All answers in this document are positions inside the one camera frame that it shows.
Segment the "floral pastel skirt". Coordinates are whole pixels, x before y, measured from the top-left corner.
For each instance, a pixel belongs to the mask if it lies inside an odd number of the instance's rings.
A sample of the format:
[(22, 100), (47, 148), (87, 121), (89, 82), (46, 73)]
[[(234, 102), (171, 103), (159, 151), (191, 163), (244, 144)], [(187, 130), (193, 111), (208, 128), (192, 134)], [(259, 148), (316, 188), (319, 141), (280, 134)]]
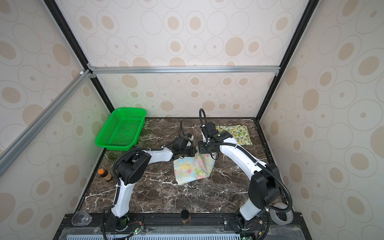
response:
[(174, 160), (174, 174), (178, 185), (208, 178), (215, 165), (210, 154), (196, 153), (194, 157)]

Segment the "lemon print green skirt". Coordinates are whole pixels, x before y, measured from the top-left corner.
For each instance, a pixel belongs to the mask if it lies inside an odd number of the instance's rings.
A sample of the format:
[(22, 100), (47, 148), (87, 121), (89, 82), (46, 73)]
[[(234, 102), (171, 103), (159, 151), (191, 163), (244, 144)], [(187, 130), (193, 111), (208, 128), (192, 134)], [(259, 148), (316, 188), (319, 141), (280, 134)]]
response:
[(217, 126), (216, 129), (219, 132), (227, 131), (233, 136), (233, 138), (237, 141), (237, 143), (242, 146), (253, 145), (247, 126), (244, 126), (244, 125)]

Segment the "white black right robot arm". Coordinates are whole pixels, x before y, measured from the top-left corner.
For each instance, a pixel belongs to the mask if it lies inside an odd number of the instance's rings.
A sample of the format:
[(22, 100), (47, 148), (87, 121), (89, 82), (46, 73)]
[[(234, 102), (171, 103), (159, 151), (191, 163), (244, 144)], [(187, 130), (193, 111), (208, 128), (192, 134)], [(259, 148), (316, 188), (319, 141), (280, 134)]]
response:
[(219, 132), (209, 122), (204, 109), (199, 109), (203, 140), (199, 142), (201, 154), (218, 154), (230, 158), (250, 180), (247, 201), (237, 212), (237, 222), (242, 228), (251, 224), (256, 217), (271, 210), (288, 213), (293, 208), (292, 196), (280, 177), (275, 164), (266, 164), (257, 159), (227, 131)]

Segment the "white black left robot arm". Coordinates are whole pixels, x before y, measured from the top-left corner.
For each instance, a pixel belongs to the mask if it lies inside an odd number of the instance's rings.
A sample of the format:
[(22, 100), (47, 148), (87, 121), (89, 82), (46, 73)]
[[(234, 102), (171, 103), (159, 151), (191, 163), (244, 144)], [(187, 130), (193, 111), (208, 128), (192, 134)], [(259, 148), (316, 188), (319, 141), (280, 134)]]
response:
[(170, 162), (183, 157), (194, 157), (197, 153), (192, 134), (185, 133), (180, 122), (177, 137), (160, 148), (132, 147), (122, 154), (113, 165), (113, 176), (117, 180), (117, 190), (113, 205), (107, 211), (104, 226), (117, 231), (126, 229), (129, 220), (130, 200), (135, 184), (144, 175), (147, 166), (153, 163)]

